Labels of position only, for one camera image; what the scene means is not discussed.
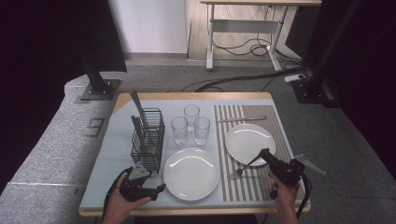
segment clear drinking glass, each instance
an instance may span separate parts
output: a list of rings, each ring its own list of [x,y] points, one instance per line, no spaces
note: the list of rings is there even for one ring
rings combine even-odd
[[[187,105],[184,107],[184,118],[186,118],[189,123],[188,131],[189,133],[194,133],[194,121],[199,117],[199,107],[196,105]]]
[[[172,130],[174,134],[175,143],[178,145],[184,145],[189,139],[189,133],[187,132],[187,120],[183,117],[175,117],[172,119]]]
[[[209,136],[210,120],[205,117],[198,117],[194,121],[195,143],[204,145],[207,143]]]

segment white plug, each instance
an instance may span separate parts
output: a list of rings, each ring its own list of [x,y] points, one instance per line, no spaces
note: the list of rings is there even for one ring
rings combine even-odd
[[[291,82],[291,81],[300,80],[300,79],[304,79],[304,78],[305,78],[305,76],[303,74],[297,74],[297,75],[285,77],[285,82]]]

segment black stand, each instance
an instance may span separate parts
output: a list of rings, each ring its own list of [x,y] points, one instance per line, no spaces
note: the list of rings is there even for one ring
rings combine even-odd
[[[118,79],[102,79],[99,71],[92,66],[90,58],[87,52],[81,44],[78,42],[78,56],[82,67],[87,73],[90,79],[90,84],[84,91],[79,100],[90,101],[90,100],[103,100],[111,101],[114,94],[116,93],[117,87],[120,85]]]
[[[349,25],[349,22],[356,9],[360,5],[361,0],[354,0],[349,4],[346,15],[342,19],[340,25],[337,27],[329,45],[325,49],[318,66],[314,71],[314,75],[307,82],[292,83],[294,94],[297,101],[302,104],[324,104],[327,107],[339,107],[337,87],[330,81],[325,81],[326,66],[329,58],[333,54],[334,48],[337,46],[341,35]]]

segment wire cutlery basket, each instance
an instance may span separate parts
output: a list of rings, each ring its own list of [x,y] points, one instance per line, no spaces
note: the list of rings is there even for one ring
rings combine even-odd
[[[165,134],[163,113],[159,108],[143,108],[143,112],[138,121],[134,121],[131,157],[149,172],[159,173]]]

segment cable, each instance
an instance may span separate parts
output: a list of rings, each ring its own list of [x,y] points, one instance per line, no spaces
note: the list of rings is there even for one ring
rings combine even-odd
[[[222,89],[220,87],[209,87],[207,89],[216,89],[216,90],[220,90],[220,92],[224,92],[224,89]]]
[[[200,84],[200,83],[208,82],[208,81],[218,81],[218,80],[220,80],[220,79],[209,79],[209,80],[194,82],[194,83],[191,83],[190,85],[187,85],[186,87],[184,87],[183,90],[181,90],[180,92],[183,92],[183,91],[186,90],[188,87],[193,86],[193,85],[196,85],[196,84]]]
[[[224,5],[224,6],[225,6],[225,11],[227,12],[227,15],[228,15],[231,19],[233,19],[233,17],[230,15],[230,13],[228,13],[227,5]]]
[[[264,16],[264,20],[266,20],[267,19],[267,15],[268,15],[268,9],[269,9],[269,7],[268,6],[265,6],[265,16]]]
[[[298,208],[298,211],[296,214],[297,218],[299,218],[301,213],[303,212],[303,208],[305,207],[306,202],[308,202],[309,194],[311,193],[311,191],[313,189],[311,182],[306,178],[305,174],[301,174],[301,178],[303,179],[303,183],[304,183],[305,196],[303,198],[303,201],[300,204],[300,207]]]
[[[253,17],[250,18],[250,20],[257,20],[257,18],[259,18],[260,15],[260,7],[257,7],[257,11],[254,13]]]
[[[232,18],[232,16],[231,16],[231,15],[229,14],[229,12],[228,12],[227,6],[226,6],[226,5],[224,5],[224,6],[225,6],[225,8],[226,8],[227,14],[229,15],[230,18]],[[264,17],[264,19],[266,19],[266,17],[267,17],[268,9],[269,9],[269,7],[266,7],[266,12],[265,12],[265,17]],[[261,8],[260,8],[260,7],[258,7],[258,10],[256,11],[255,15],[256,15],[259,11],[261,11]],[[274,17],[275,17],[275,14],[276,14],[276,7],[274,7],[273,19],[274,19]],[[209,7],[208,7],[208,5],[206,5],[206,30],[207,30],[207,34],[209,35],[209,29],[208,29],[209,24],[208,24],[208,23],[209,23]],[[254,38],[250,38],[250,39],[247,40],[244,44],[239,45],[239,46],[236,46],[236,47],[222,47],[222,46],[219,46],[218,44],[216,44],[216,42],[215,42],[214,40],[212,40],[212,45],[213,45],[215,48],[217,48],[217,49],[223,49],[223,50],[225,50],[225,51],[227,51],[227,52],[229,52],[229,53],[231,53],[232,55],[235,55],[235,56],[244,56],[244,55],[252,54],[252,55],[254,55],[254,56],[261,57],[261,56],[265,56],[265,55],[268,54],[268,49],[267,49],[267,45],[262,44],[260,41],[264,41],[264,42],[267,43],[267,44],[271,44],[271,43],[270,43],[269,41],[267,41],[267,40],[264,40],[264,39],[259,38],[259,35],[260,35],[260,34],[257,34],[257,36],[256,36],[255,39],[254,39]],[[250,46],[249,52],[245,52],[245,53],[234,53],[234,52],[231,52],[231,51],[230,51],[230,49],[242,48],[242,47],[244,47],[248,42],[250,42],[250,41],[252,41],[252,40],[257,40],[258,45],[252,45],[252,46]],[[257,53],[256,51],[257,51],[258,49],[264,49],[264,53]],[[277,49],[276,49],[276,52],[278,53],[279,57],[280,57],[282,60],[286,61],[286,62],[292,62],[292,63],[297,63],[297,64],[301,64],[301,62],[302,62],[301,59],[293,58],[293,57],[291,57],[291,56],[289,56],[289,55],[285,55],[285,54],[283,54],[282,52],[280,52],[280,51],[277,50]]]
[[[108,200],[110,200],[110,196],[113,193],[114,188],[117,186],[117,183],[119,182],[119,179],[122,177],[122,175],[124,173],[131,173],[132,171],[132,167],[127,168],[125,170],[123,170],[118,176],[117,178],[114,180],[113,184],[111,185],[110,189],[108,189],[106,197],[105,197],[105,201],[104,201],[104,205],[103,205],[103,213],[102,213],[102,220],[105,219],[105,215],[106,215],[106,209],[107,209],[107,204],[108,204]]]
[[[270,85],[270,83],[272,82],[272,80],[274,80],[275,76],[271,77],[271,79],[267,82],[267,84],[265,84],[262,89],[260,91],[264,91],[265,88],[267,88],[268,85]]]
[[[217,85],[217,84],[220,84],[220,83],[224,83],[224,82],[237,81],[237,80],[251,80],[251,79],[259,79],[259,78],[265,78],[265,77],[277,77],[277,76],[285,75],[287,73],[301,71],[301,70],[303,70],[305,68],[306,68],[305,66],[299,66],[299,67],[296,67],[296,68],[291,68],[289,70],[284,70],[284,71],[281,71],[281,72],[278,72],[278,73],[274,73],[274,74],[269,74],[269,75],[258,75],[258,76],[252,76],[252,77],[229,77],[229,78],[224,78],[224,79],[220,79],[220,80],[213,81],[211,83],[205,84],[204,86],[200,87],[195,92],[204,91],[204,90],[208,89],[209,87],[212,87],[214,85]]]

